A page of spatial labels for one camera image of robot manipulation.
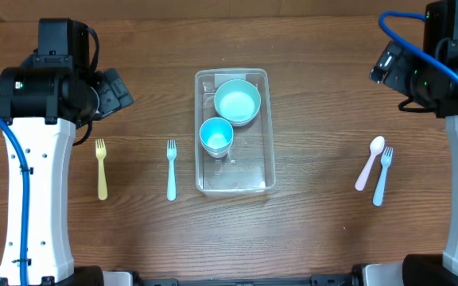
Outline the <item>blue plastic cup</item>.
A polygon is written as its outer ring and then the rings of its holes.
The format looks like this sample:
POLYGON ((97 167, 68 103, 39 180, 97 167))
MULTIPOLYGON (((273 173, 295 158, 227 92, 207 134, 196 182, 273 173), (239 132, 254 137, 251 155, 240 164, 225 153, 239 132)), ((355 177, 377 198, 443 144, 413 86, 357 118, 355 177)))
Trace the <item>blue plastic cup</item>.
POLYGON ((228 149, 234 139, 234 130, 229 121, 214 117, 206 120, 200 127, 202 145, 213 152, 228 149))

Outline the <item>teal plastic bowl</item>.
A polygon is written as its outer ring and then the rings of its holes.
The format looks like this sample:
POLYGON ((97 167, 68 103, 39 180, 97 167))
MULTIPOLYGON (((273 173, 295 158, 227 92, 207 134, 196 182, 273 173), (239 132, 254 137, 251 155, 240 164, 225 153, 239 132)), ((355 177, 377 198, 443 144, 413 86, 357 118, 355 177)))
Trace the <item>teal plastic bowl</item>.
POLYGON ((261 94, 255 85, 246 80, 229 80, 216 90, 214 106, 215 109, 241 106, 259 112, 261 94))

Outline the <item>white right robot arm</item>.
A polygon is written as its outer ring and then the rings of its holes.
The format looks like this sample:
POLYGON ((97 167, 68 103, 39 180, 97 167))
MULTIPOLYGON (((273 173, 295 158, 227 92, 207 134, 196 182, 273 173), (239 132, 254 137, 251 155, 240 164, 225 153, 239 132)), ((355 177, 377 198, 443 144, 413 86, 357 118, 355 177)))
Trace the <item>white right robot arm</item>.
POLYGON ((432 112, 444 120, 452 162, 450 222, 441 254, 409 254, 402 262, 362 268, 365 285, 458 285, 458 39, 445 48, 444 40, 429 40, 424 50, 391 41, 370 73, 376 83, 404 94, 398 106, 408 112, 432 112))

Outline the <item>pink plastic cup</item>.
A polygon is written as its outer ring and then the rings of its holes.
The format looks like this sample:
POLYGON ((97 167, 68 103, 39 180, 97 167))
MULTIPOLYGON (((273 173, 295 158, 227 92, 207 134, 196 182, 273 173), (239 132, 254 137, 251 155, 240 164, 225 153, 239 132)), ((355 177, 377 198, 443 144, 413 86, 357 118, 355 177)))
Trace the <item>pink plastic cup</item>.
POLYGON ((225 157, 228 152, 220 152, 220 153, 213 153, 213 152, 208 152, 208 155, 210 155, 211 157, 215 158, 215 159, 220 159, 220 158, 223 158, 225 157))

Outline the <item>green plastic cup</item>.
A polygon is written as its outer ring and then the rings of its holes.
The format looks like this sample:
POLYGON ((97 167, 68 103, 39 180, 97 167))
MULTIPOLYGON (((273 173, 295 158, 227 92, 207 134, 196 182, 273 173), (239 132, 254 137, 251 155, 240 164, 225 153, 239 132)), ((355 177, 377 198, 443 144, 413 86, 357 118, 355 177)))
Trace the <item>green plastic cup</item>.
POLYGON ((220 149, 213 149, 207 145, 202 144, 204 150, 207 152, 220 153, 220 152, 229 152, 231 145, 226 145, 220 149))

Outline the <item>blue plastic bowl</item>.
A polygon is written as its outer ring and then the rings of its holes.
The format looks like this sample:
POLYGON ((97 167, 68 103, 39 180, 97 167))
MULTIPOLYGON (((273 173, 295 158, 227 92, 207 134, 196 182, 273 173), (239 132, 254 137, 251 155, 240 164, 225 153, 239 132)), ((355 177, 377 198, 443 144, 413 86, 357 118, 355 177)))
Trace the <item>blue plastic bowl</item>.
POLYGON ((236 121, 236 122, 253 120, 258 114, 258 110, 241 107, 241 106, 219 108, 219 109, 216 109, 215 111, 221 118, 224 118, 227 121, 236 121))

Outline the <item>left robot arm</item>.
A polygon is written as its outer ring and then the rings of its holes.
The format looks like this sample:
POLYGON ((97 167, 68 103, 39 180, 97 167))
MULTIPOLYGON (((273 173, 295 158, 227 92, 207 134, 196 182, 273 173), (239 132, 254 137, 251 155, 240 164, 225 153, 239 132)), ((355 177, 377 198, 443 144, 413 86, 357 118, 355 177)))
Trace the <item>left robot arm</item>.
POLYGON ((97 57, 31 57, 0 75, 0 128, 9 163, 0 285, 130 285, 129 272, 75 265, 68 236, 68 173, 76 130, 129 106, 114 69, 97 57))

